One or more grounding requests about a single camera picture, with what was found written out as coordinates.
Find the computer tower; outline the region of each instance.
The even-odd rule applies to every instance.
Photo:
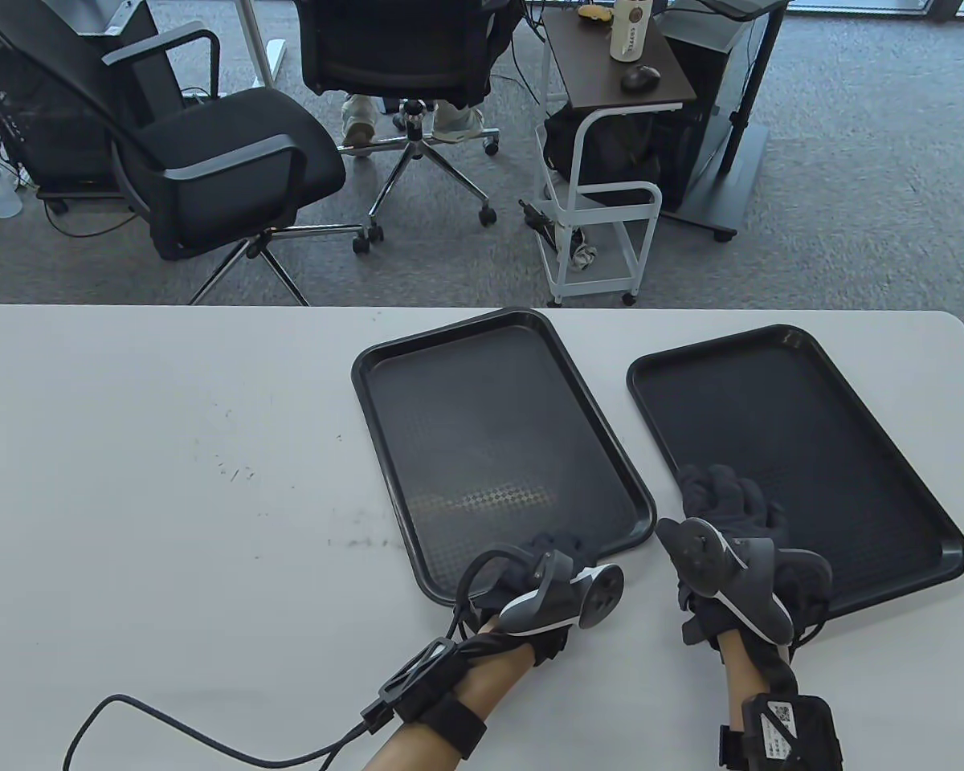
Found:
[[[44,0],[101,55],[157,34],[145,0]],[[123,73],[133,118],[145,124],[184,107],[166,55]],[[114,198],[104,126],[63,85],[0,42],[0,138],[12,162],[24,166],[39,198]]]
[[[714,153],[728,140],[760,48],[767,16],[733,22],[707,14],[697,0],[677,0],[659,26],[696,92],[681,110],[655,113],[652,142],[661,164],[663,209],[678,208]]]

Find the hand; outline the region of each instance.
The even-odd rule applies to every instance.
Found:
[[[550,535],[547,532],[540,533],[529,543],[523,544],[522,549],[536,557],[534,565],[537,565],[545,552],[555,549],[573,559],[575,573],[582,568],[591,568],[591,566],[596,565],[596,551],[582,543],[580,537],[571,536],[565,532],[555,533],[555,535]],[[484,625],[492,627],[492,624],[496,621],[496,616],[507,606],[508,602],[536,588],[537,580],[533,573],[523,565],[510,562],[504,572],[496,579],[493,587],[472,601],[472,605],[479,612],[472,628],[485,628]],[[536,653],[536,666],[538,666],[564,650],[564,646],[567,644],[567,627],[533,634],[527,636],[527,638],[521,638],[521,641],[523,645],[527,643],[533,648],[534,653]]]

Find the bottle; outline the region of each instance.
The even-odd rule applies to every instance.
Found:
[[[611,26],[611,58],[635,62],[643,55],[647,25],[654,0],[615,0],[614,25]]]

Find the glove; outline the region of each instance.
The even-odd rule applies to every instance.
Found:
[[[512,599],[519,598],[522,594],[538,587],[538,581],[533,572],[545,552],[556,549],[570,556],[574,562],[575,573],[580,572],[582,568],[592,568],[596,565],[596,550],[582,543],[580,537],[570,535],[567,532],[557,532],[554,535],[542,532],[529,543],[523,544],[522,549],[536,557],[533,567],[529,569],[523,565],[518,565],[517,562],[509,562],[492,588],[488,589],[485,594],[479,595],[478,598],[472,599],[472,605],[477,610],[477,614],[475,619],[470,621],[470,625],[475,632],[493,616],[500,613]],[[564,646],[567,644],[567,627],[533,634],[528,638],[522,638],[521,641],[533,647],[534,652],[536,652],[536,666],[538,666],[564,650]]]
[[[721,530],[727,539],[769,537],[777,548],[788,546],[788,522],[779,504],[768,504],[761,488],[750,479],[736,477],[728,466],[710,466],[706,470],[683,466],[677,473],[685,517],[700,517]],[[788,605],[781,598],[783,605]],[[716,599],[695,594],[678,581],[678,605],[691,610],[700,632],[717,649],[717,636],[745,625]]]

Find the office chair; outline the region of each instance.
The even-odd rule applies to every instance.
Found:
[[[368,212],[368,238],[382,241],[378,212],[410,161],[427,158],[482,203],[479,221],[496,221],[489,196],[434,150],[423,131],[424,100],[457,107],[482,103],[489,70],[521,18],[518,0],[295,0],[300,19],[303,80],[327,91],[400,99],[405,133],[366,146],[340,147],[344,155],[402,150]],[[487,155],[500,151],[500,131],[479,136]]]
[[[199,39],[210,42],[209,102],[138,124],[116,73]],[[353,232],[354,252],[370,249],[362,225],[294,225],[302,206],[343,186],[342,156],[323,126],[282,92],[252,88],[219,99],[220,43],[198,22],[102,59],[43,0],[0,0],[0,40],[100,119],[122,194],[150,224],[163,259],[235,243],[189,304],[202,301],[241,258],[260,256],[298,304],[307,305],[269,249],[274,239]]]

